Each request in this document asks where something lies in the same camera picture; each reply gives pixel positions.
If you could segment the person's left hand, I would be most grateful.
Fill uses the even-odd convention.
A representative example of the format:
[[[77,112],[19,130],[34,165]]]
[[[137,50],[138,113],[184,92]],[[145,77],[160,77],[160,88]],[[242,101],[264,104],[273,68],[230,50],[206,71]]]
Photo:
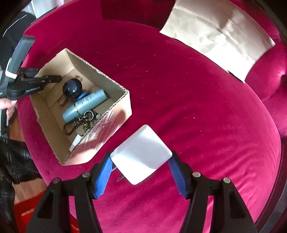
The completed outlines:
[[[8,118],[13,116],[16,104],[17,104],[17,100],[12,101],[7,98],[0,99],[0,109],[5,110],[6,116]]]

